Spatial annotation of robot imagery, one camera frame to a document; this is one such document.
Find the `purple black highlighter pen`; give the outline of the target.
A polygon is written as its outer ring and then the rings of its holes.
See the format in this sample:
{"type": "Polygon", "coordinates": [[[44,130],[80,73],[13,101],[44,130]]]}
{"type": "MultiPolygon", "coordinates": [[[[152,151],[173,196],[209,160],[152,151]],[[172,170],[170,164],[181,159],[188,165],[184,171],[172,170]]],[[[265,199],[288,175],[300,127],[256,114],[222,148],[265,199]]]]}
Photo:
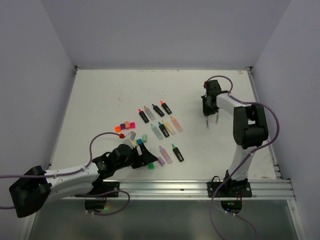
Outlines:
{"type": "Polygon", "coordinates": [[[160,117],[164,117],[165,116],[163,111],[157,105],[152,104],[152,108],[160,117]]]}

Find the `peach highlighter cap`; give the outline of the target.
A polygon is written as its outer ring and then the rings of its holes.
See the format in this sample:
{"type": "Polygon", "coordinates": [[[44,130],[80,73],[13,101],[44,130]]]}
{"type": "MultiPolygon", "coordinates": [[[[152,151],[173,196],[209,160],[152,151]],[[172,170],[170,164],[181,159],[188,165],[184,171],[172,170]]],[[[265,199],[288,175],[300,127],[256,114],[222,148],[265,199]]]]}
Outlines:
{"type": "Polygon", "coordinates": [[[126,128],[127,130],[131,128],[129,121],[125,121],[125,122],[124,122],[124,126],[125,126],[125,128],[126,128]]]}

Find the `yellow pastel highlighter pen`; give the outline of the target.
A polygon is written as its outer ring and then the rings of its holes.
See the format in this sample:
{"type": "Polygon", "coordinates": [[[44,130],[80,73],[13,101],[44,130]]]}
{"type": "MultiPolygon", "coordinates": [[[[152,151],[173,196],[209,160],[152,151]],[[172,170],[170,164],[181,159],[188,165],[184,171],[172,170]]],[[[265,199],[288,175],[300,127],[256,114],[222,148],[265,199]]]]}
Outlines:
{"type": "Polygon", "coordinates": [[[165,126],[165,128],[167,129],[167,131],[171,134],[171,135],[175,135],[176,134],[176,131],[171,127],[171,125],[165,121],[165,120],[162,120],[162,124],[165,126]]]}

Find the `orange black highlighter pen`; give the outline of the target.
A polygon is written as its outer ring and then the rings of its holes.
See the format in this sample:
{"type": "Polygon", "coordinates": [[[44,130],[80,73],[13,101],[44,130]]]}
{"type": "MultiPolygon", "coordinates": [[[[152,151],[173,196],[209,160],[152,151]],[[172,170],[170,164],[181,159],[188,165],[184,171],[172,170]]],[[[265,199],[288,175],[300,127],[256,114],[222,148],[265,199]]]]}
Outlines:
{"type": "Polygon", "coordinates": [[[164,102],[164,101],[160,101],[161,107],[164,109],[164,111],[168,114],[171,115],[172,111],[171,109],[168,107],[168,105],[164,102]]]}

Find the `mint green highlighter pen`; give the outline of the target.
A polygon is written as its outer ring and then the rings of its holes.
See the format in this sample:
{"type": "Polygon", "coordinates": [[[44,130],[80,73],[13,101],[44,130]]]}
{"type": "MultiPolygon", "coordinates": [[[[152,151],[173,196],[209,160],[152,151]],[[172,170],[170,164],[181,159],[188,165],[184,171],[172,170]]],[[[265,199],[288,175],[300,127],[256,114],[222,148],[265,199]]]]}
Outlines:
{"type": "Polygon", "coordinates": [[[163,139],[162,134],[160,133],[160,131],[158,130],[158,128],[151,124],[151,130],[153,131],[153,133],[155,134],[155,136],[161,141],[163,139]]]}

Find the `pink highlighter cap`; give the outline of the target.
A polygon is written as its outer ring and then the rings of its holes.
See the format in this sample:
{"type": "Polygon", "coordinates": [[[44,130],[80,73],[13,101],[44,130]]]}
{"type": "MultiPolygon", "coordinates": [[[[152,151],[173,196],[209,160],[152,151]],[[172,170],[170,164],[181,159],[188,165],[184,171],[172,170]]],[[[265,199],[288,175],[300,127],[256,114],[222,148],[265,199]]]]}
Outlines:
{"type": "Polygon", "coordinates": [[[136,128],[136,124],[135,124],[134,122],[131,122],[131,123],[130,123],[130,128],[131,128],[131,129],[135,129],[135,128],[136,128]]]}

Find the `orange pastel highlighter pen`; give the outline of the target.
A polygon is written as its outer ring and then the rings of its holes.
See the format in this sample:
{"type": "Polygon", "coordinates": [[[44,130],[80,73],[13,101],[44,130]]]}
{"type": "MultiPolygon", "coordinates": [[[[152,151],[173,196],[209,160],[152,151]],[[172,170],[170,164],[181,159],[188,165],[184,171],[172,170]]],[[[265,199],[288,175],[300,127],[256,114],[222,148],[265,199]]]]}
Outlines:
{"type": "Polygon", "coordinates": [[[183,128],[181,127],[181,125],[179,124],[179,122],[177,121],[177,119],[173,116],[170,117],[172,124],[174,125],[174,127],[176,128],[176,130],[181,133],[183,131],[183,128]]]}

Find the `mint green highlighter cap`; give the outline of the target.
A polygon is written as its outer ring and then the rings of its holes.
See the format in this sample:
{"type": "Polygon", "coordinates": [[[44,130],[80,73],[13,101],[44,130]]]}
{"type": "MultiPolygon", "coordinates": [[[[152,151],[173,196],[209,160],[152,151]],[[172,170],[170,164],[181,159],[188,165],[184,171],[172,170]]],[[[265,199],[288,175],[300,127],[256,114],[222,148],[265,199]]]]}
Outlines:
{"type": "Polygon", "coordinates": [[[148,135],[147,134],[143,134],[142,135],[142,142],[146,143],[148,141],[148,135]]]}

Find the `black pink highlighter pen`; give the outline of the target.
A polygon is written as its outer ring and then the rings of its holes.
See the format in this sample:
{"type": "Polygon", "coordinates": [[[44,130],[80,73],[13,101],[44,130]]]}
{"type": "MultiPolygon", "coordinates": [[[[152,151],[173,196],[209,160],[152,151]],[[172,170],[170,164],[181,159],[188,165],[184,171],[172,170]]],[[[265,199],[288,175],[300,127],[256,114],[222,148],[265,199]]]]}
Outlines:
{"type": "Polygon", "coordinates": [[[146,115],[146,113],[143,110],[141,110],[140,108],[138,109],[138,114],[140,115],[140,117],[141,117],[141,119],[143,120],[144,123],[147,124],[147,123],[150,122],[148,117],[147,117],[147,115],[146,115]]]}

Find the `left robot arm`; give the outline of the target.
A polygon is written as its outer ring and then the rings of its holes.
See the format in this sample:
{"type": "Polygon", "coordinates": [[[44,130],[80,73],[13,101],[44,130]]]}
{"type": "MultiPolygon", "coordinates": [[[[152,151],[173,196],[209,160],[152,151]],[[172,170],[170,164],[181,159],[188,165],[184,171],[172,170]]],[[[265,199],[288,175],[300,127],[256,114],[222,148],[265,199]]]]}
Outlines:
{"type": "Polygon", "coordinates": [[[46,203],[66,197],[97,198],[117,192],[107,187],[105,179],[116,171],[147,166],[158,159],[143,143],[136,147],[120,144],[92,160],[89,166],[81,165],[60,170],[43,170],[35,166],[9,187],[9,193],[18,218],[39,211],[46,203]]]}

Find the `purple highlighter cap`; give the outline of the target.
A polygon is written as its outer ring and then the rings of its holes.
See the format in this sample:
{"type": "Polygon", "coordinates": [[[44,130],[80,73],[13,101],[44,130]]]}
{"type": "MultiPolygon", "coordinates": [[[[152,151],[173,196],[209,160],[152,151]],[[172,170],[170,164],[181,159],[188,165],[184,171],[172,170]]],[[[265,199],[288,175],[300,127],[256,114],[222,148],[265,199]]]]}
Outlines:
{"type": "Polygon", "coordinates": [[[120,124],[120,129],[121,129],[121,130],[125,130],[125,129],[126,129],[126,126],[125,126],[124,123],[120,124]]]}

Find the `orange highlighter cap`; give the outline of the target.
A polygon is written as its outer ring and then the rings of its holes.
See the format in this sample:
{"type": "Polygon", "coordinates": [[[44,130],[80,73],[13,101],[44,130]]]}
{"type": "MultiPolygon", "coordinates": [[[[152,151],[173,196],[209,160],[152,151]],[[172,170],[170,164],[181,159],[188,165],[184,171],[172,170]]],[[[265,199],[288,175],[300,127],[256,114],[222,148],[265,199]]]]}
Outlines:
{"type": "Polygon", "coordinates": [[[120,133],[121,132],[121,127],[120,126],[116,126],[115,127],[115,132],[116,133],[120,133]]]}

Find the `lilac pastel highlighter pen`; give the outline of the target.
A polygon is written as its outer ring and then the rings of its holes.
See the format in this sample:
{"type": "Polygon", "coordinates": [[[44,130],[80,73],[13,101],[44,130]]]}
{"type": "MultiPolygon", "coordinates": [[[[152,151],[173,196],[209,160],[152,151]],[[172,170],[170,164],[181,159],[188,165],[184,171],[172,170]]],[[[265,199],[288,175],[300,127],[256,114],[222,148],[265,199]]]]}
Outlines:
{"type": "Polygon", "coordinates": [[[159,151],[160,153],[162,154],[162,156],[164,157],[165,161],[168,163],[168,164],[171,164],[173,161],[171,159],[171,157],[169,156],[169,154],[167,153],[166,149],[162,146],[159,147],[159,151]]]}

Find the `blue highlighter pen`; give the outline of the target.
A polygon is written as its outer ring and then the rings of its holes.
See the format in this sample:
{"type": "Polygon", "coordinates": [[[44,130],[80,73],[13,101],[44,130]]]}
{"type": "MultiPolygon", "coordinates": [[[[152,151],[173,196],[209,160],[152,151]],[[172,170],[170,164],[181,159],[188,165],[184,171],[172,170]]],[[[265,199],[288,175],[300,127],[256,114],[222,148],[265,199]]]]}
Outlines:
{"type": "Polygon", "coordinates": [[[162,134],[164,135],[165,138],[168,138],[170,136],[170,134],[168,133],[166,127],[164,126],[163,123],[158,122],[158,127],[161,130],[162,134]]]}

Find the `lilac highlighter cap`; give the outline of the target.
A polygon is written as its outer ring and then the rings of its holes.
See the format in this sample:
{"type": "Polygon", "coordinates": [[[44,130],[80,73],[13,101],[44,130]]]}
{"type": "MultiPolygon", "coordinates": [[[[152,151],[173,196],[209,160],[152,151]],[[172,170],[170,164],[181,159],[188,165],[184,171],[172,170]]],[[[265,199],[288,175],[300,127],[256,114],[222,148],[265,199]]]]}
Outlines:
{"type": "Polygon", "coordinates": [[[158,157],[157,161],[161,166],[163,166],[165,164],[165,161],[161,157],[158,157]]]}

